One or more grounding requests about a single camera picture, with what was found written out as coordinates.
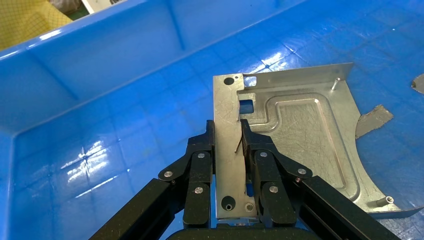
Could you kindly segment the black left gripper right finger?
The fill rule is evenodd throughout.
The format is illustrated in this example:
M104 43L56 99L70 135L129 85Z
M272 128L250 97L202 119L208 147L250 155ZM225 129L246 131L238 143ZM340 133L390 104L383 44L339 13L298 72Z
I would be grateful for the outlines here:
M294 240L395 240L397 236L319 176L281 154L241 120L241 143L260 220Z

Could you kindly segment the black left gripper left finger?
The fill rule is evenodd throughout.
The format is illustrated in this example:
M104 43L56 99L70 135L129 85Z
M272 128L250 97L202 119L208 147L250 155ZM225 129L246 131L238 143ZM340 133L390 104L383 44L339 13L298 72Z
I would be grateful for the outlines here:
M175 215L185 228L210 228L215 126L188 139L185 154L161 170L113 215L92 240L158 240Z

